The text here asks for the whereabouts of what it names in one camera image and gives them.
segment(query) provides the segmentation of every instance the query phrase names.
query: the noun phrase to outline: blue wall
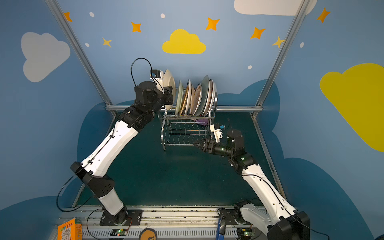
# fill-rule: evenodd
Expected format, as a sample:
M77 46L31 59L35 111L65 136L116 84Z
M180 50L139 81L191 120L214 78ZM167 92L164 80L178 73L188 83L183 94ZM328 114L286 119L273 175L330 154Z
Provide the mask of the blue wall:
M0 232L2 239L14 239L12 233L24 224L29 239L47 239L59 215L55 196L72 176L71 163L100 142L111 115L103 104L97 105L102 99L72 48L69 58L41 81L32 82L24 74L25 33L49 33L68 45L43 0L2 1L0 32ZM93 128L97 132L89 143L93 146L78 149L78 140L85 141L79 133L86 130L80 129L91 109L107 126ZM63 194L63 207L71 205L79 188L75 181L70 185Z
M296 6L300 1L284 2ZM293 20L291 15L241 14L235 10L234 0L59 0L59 3L63 12L69 12L72 21L69 24L114 104L135 98L129 67L138 57L147 58L155 69L169 68L177 83L181 79L186 85L191 79L196 87L203 76L209 75L216 82L219 94L240 94L268 77L279 51L273 44L278 37L285 38ZM220 19L216 31L206 30L208 18ZM132 22L141 24L141 32L133 32ZM265 29L260 39L251 39L255 27ZM164 52L163 43L177 29L196 34L206 45L205 52ZM111 40L111 47L103 45L103 38ZM132 71L136 83L147 81L146 61L136 62ZM252 105L261 88L256 90L251 97L236 102L219 99L219 104Z
M324 8L331 13L322 23L317 18ZM373 239L384 233L384 152L363 141L319 86L328 72L343 73L362 63L384 66L383 11L383 1L318 0L258 115L288 200L331 239ZM373 101L359 97L350 104ZM356 114L365 114L364 109Z

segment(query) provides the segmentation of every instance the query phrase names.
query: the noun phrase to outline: orange box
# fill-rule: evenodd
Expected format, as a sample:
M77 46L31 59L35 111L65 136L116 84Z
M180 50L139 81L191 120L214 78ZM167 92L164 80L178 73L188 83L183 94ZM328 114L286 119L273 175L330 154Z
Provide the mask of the orange box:
M61 224L57 231L57 240L81 240L83 231L81 223L76 218Z

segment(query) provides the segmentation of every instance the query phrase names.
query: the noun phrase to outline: white plate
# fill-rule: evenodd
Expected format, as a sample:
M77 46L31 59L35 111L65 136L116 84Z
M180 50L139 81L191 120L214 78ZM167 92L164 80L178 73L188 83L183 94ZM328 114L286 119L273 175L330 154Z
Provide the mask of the white plate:
M197 108L201 102L201 84L199 83L195 90L195 97L193 99L193 107L191 108L191 115L195 115Z
M185 112L184 115L187 115L189 107L191 105L191 97L192 97L192 83L190 80L188 80L188 96L187 96L187 105L185 106Z
M164 87L169 87L169 86L172 87L173 102L175 102L175 99L176 99L176 84L175 84L175 79L173 78L172 73L171 73L170 70L168 70L168 69L167 69L166 72L164 73L164 77L163 77L163 86L164 86ZM170 110L171 107L172 107L172 105L166 105L167 110Z
M205 105L207 104L208 88L209 88L209 77L208 75L206 75L203 81L201 82L201 101L195 113L196 115L202 115L204 113Z
M206 115L209 112L209 105L211 104L211 96L212 96L212 89L214 88L214 83L212 80L209 80L209 86L208 86L208 95L207 95L207 102L205 104L203 115Z
M181 108L181 103L183 101L183 91L184 91L184 86L181 80L179 80L179 92L177 94L177 102L176 102L176 112L175 115L179 113L180 108Z
M216 98L216 83L213 83L214 87L212 88L212 97L211 97L211 104L209 104L209 108L208 108L208 111L206 114L209 113L209 111L211 110L212 106L214 105L215 103L215 98Z
M195 102L195 89L193 88L193 85L192 83L191 84L191 103L190 103L190 107L189 107L189 114L188 115L192 115L193 112L192 112L192 108L194 106L194 102Z

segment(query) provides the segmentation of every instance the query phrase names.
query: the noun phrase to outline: purple object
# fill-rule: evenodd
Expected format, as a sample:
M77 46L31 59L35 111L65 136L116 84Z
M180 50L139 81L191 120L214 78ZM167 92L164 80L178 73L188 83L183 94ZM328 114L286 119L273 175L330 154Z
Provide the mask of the purple object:
M196 121L197 124L199 124L199 125L206 126L206 125L208 124L208 120L209 120L209 119L196 119L195 121Z

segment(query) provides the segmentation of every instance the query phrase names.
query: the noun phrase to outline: dish rack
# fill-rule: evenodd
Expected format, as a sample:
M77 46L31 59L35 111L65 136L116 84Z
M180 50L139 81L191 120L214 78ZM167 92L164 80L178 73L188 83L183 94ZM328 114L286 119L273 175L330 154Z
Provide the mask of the dish rack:
M217 92L215 92L214 104L207 115L176 115L175 106L172 106L170 110L159 111L161 143L164 151L166 150L166 145L193 146L196 140L212 139L213 133L210 131L209 125L215 119L216 107Z

